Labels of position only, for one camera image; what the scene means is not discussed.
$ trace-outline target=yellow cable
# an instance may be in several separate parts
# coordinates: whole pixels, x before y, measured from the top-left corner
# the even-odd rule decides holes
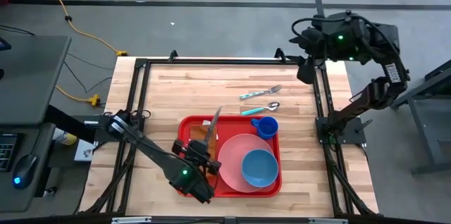
[[[55,86],[55,88],[57,88],[57,90],[59,90],[62,94],[64,94],[65,96],[71,98],[72,100],[91,102],[91,100],[89,100],[89,99],[81,99],[81,98],[73,97],[73,96],[71,96],[70,94],[66,93],[66,92],[65,92],[63,89],[61,89],[59,86]]]
[[[60,3],[61,6],[63,7],[64,14],[65,14],[66,16],[70,17],[69,12],[68,12],[68,10],[66,9],[66,6],[64,6],[63,1],[62,1],[62,0],[59,0],[59,3]],[[119,51],[119,50],[117,50],[117,49],[114,49],[114,47],[112,47],[109,43],[107,43],[107,42],[106,42],[105,40],[103,40],[103,39],[100,39],[100,38],[95,37],[95,36],[93,36],[93,35],[87,34],[87,33],[83,32],[83,31],[79,31],[79,30],[72,24],[72,20],[67,20],[67,22],[68,22],[69,25],[74,29],[74,31],[76,31],[77,33],[79,33],[79,34],[81,34],[81,35],[84,35],[84,36],[86,36],[86,37],[90,37],[90,38],[92,38],[92,39],[95,39],[95,40],[97,40],[97,41],[99,41],[99,42],[104,43],[104,44],[107,45],[110,49],[112,49],[112,50],[116,53],[117,56],[124,56],[124,55],[127,54],[126,51]]]

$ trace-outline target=keyboard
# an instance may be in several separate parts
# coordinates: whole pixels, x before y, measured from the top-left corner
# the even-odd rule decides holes
[[[21,138],[23,138],[21,133],[0,134],[0,172],[11,170]]]

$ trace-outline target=knife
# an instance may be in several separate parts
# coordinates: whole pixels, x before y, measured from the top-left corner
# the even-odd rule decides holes
[[[213,133],[214,127],[216,126],[216,122],[218,122],[219,113],[221,112],[222,108],[223,108],[222,106],[219,106],[218,110],[214,114],[213,120],[211,121],[208,131],[206,131],[204,141],[206,142],[207,146],[209,145],[209,139],[210,139],[211,133]]]

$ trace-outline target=computer mouse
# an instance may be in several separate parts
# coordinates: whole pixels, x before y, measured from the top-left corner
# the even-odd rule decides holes
[[[13,169],[13,185],[16,189],[25,189],[33,181],[37,156],[27,154],[20,157]]]

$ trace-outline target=utensil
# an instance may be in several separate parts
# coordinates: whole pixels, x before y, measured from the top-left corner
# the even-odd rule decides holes
[[[218,161],[221,162],[219,174],[230,188],[243,193],[256,192],[261,189],[250,185],[241,172],[242,161],[246,154],[255,149],[273,152],[268,143],[252,134],[233,136],[221,147],[218,154]]]
[[[252,110],[248,110],[248,111],[243,111],[241,112],[241,116],[246,116],[246,115],[252,115],[258,112],[262,112],[264,110],[269,110],[269,111],[275,111],[278,107],[280,106],[280,103],[277,101],[272,101],[268,104],[267,107],[261,107],[261,108],[254,108]]]
[[[243,158],[241,172],[250,185],[265,188],[276,180],[279,166],[273,153],[265,149],[255,149]]]
[[[211,120],[211,124],[209,126],[209,130],[206,132],[204,141],[206,142],[207,146],[209,145],[209,139],[210,139],[211,133],[213,133],[214,127],[216,126],[216,122],[218,122],[219,113],[221,112],[222,108],[223,108],[222,106],[219,106],[218,110],[214,114],[213,120]]]
[[[260,96],[262,94],[273,94],[276,93],[277,91],[279,91],[280,89],[282,89],[281,85],[277,85],[275,87],[272,87],[268,90],[264,90],[264,91],[258,91],[258,92],[254,92],[254,93],[250,93],[250,94],[242,94],[240,95],[240,100],[245,100],[248,99],[250,97],[257,97]]]
[[[257,128],[257,134],[262,139],[271,139],[279,128],[276,119],[272,117],[264,117],[260,120],[253,118],[251,124]]]

